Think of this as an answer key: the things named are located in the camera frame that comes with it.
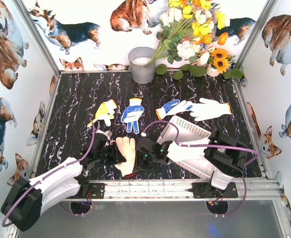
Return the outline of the orange dotted white glove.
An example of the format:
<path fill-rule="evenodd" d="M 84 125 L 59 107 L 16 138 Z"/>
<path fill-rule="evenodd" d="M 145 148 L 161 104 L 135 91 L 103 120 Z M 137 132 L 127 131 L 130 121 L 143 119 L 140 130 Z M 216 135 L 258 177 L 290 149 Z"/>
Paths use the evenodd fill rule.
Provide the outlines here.
<path fill-rule="evenodd" d="M 98 120 L 103 120 L 106 126 L 110 126 L 117 108 L 118 106 L 113 99 L 102 102 L 95 114 L 95 118 L 87 125 L 87 127 L 91 127 Z"/>

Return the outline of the white perforated storage basket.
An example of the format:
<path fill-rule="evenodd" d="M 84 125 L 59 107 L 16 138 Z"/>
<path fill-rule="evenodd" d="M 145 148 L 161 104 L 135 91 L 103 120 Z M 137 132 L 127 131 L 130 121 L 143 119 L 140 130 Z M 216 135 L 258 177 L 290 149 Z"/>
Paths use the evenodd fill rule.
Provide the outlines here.
<path fill-rule="evenodd" d="M 166 125 L 163 132 L 157 139 L 157 143 L 162 144 L 165 141 L 174 141 L 185 144 L 201 144 L 208 141 L 210 132 L 179 117 L 173 116 L 170 120 L 173 125 Z M 189 147 L 180 148 L 173 146 L 173 152 L 176 153 L 176 158 L 172 158 L 171 162 L 184 168 L 185 170 L 197 175 L 201 179 L 210 179 L 215 166 L 204 157 L 204 147 Z"/>

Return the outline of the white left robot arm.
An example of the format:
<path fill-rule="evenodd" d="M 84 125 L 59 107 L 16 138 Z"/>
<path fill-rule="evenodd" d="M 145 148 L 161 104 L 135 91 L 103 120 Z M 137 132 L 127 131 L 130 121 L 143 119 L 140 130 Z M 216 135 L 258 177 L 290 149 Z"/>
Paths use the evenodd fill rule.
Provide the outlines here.
<path fill-rule="evenodd" d="M 87 182 L 83 173 L 99 161 L 113 165 L 126 162 L 117 144 L 103 133 L 95 133 L 86 149 L 74 151 L 44 174 L 17 179 L 0 209 L 4 215 L 2 226 L 15 225 L 22 232 L 30 229 L 46 210 L 78 194 Z"/>

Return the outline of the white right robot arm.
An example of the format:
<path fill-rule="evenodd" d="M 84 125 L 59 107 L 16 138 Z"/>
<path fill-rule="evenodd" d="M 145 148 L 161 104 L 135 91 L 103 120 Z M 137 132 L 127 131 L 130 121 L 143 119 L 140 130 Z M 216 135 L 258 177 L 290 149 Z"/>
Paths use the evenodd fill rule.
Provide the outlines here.
<path fill-rule="evenodd" d="M 159 144 L 142 137 L 136 143 L 136 167 L 145 170 L 155 163 L 178 164 L 202 179 L 210 179 L 212 187 L 225 190 L 234 178 L 243 176 L 246 149 L 244 143 L 220 131 L 178 143 L 168 140 Z"/>

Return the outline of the cream glove red cuff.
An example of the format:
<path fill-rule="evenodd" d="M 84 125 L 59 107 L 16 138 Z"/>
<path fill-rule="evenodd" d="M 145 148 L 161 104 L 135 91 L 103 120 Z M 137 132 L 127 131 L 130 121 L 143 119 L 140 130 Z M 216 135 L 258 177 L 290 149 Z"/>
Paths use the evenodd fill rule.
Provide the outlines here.
<path fill-rule="evenodd" d="M 133 173 L 136 163 L 136 141 L 134 138 L 117 137 L 115 139 L 119 152 L 126 159 L 126 162 L 115 165 L 120 170 L 123 177 L 127 177 Z"/>

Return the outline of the white glove orange cuff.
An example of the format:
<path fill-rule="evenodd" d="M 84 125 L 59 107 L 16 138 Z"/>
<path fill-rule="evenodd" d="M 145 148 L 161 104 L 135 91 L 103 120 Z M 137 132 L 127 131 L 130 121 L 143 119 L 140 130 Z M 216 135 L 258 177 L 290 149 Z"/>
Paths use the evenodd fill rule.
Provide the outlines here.
<path fill-rule="evenodd" d="M 199 103 L 193 103 L 190 116 L 195 121 L 204 121 L 219 118 L 222 115 L 232 114 L 230 103 L 219 103 L 218 101 L 200 98 Z"/>

